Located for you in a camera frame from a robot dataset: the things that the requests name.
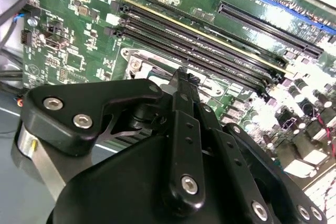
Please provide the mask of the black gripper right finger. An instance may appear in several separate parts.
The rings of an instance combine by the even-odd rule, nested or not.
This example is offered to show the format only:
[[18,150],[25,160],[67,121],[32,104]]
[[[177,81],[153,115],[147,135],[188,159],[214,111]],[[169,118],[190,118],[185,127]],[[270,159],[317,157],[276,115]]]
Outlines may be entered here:
[[189,76],[205,160],[206,200],[189,223],[326,223],[325,214],[237,124],[221,126]]

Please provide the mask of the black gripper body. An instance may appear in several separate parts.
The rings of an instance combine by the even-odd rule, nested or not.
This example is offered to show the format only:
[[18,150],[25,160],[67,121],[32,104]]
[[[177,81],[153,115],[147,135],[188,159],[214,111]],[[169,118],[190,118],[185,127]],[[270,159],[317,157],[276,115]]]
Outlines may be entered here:
[[[59,195],[49,223],[189,223],[205,201],[196,210],[164,201],[168,146],[166,140],[149,137],[76,175]],[[202,139],[201,153],[205,182],[211,152]]]

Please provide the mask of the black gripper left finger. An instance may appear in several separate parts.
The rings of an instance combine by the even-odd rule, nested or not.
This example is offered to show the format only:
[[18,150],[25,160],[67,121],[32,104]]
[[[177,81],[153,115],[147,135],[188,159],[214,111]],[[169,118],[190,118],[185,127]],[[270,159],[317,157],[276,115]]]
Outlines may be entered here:
[[150,131],[169,144],[164,201],[176,209],[199,209],[205,182],[189,76],[194,75],[181,67],[162,85],[134,79],[34,88],[24,98],[19,149],[57,199],[91,166],[96,143]]

